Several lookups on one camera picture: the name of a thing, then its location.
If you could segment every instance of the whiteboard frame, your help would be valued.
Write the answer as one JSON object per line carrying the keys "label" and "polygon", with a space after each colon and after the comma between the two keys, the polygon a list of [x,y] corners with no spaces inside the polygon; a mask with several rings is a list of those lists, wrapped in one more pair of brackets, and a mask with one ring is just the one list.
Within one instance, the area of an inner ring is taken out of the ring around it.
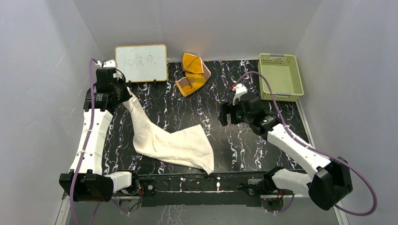
{"label": "whiteboard frame", "polygon": [[[165,80],[156,80],[156,82],[158,82],[158,81],[167,81],[168,80],[168,62],[167,62],[167,47],[166,47],[166,45],[165,44],[154,44],[154,45],[162,45],[162,46],[164,46],[164,48],[165,48],[165,50],[166,50],[166,79]],[[116,49],[117,48],[123,48],[123,47],[140,47],[140,46],[154,46],[154,45],[122,45],[122,46],[117,46],[116,48],[115,48],[115,62],[117,62],[117,60],[116,60]],[[152,81],[126,81],[126,83],[129,83],[129,82],[131,82],[131,83],[139,83],[139,82],[153,82],[154,80],[152,80]]]}

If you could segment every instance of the basket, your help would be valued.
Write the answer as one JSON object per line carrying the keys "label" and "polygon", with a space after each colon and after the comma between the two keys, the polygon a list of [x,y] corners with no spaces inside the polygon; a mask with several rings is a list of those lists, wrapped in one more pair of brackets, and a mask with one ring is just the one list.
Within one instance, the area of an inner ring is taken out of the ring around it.
{"label": "basket", "polygon": [[[300,72],[294,55],[260,54],[259,72],[267,79],[277,101],[295,102],[304,95]],[[264,80],[260,79],[260,96],[272,100]]]}

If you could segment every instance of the gray floor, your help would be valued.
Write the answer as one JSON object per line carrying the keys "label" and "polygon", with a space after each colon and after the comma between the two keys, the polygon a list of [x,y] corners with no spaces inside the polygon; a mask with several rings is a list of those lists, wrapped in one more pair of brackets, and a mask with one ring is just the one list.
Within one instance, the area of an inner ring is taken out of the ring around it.
{"label": "gray floor", "polygon": [[[77,202],[76,210],[80,224],[89,224],[95,203]],[[73,221],[68,218],[68,225]],[[274,216],[263,208],[249,208],[243,205],[171,205],[143,207],[129,217],[111,202],[99,207],[95,225],[337,225],[333,209],[323,211],[309,198],[296,198],[286,212]]]}

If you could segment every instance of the brown and yellow towel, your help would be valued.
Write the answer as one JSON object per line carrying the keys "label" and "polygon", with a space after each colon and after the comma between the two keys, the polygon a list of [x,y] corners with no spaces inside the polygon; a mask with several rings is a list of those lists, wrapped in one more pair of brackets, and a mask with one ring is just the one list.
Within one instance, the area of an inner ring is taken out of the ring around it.
{"label": "brown and yellow towel", "polygon": [[208,81],[211,73],[202,59],[196,55],[184,53],[182,64],[185,77],[176,83],[181,94],[187,97],[201,88]]}

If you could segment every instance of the tabletop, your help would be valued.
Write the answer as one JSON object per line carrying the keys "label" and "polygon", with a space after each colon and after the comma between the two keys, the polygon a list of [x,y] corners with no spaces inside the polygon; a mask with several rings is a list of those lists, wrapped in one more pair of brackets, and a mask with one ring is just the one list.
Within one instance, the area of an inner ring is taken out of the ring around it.
{"label": "tabletop", "polygon": [[[181,63],[168,64],[168,81],[132,83],[131,91],[138,97],[145,113],[154,124],[172,133],[200,124],[213,147],[214,172],[267,171],[275,166],[301,169],[276,146],[254,134],[247,124],[223,127],[217,120],[220,103],[232,100],[232,84],[245,72],[258,71],[258,60],[206,61],[211,72],[207,83],[188,97],[183,97],[176,81],[184,77]],[[260,95],[259,78],[246,77],[242,84]],[[271,101],[262,101],[276,113]],[[298,136],[308,141],[297,103],[278,102],[286,123]],[[109,126],[104,147],[104,174],[132,170],[137,174],[200,173],[203,170],[162,162],[138,154],[133,146],[134,130],[128,110],[120,104]]]}

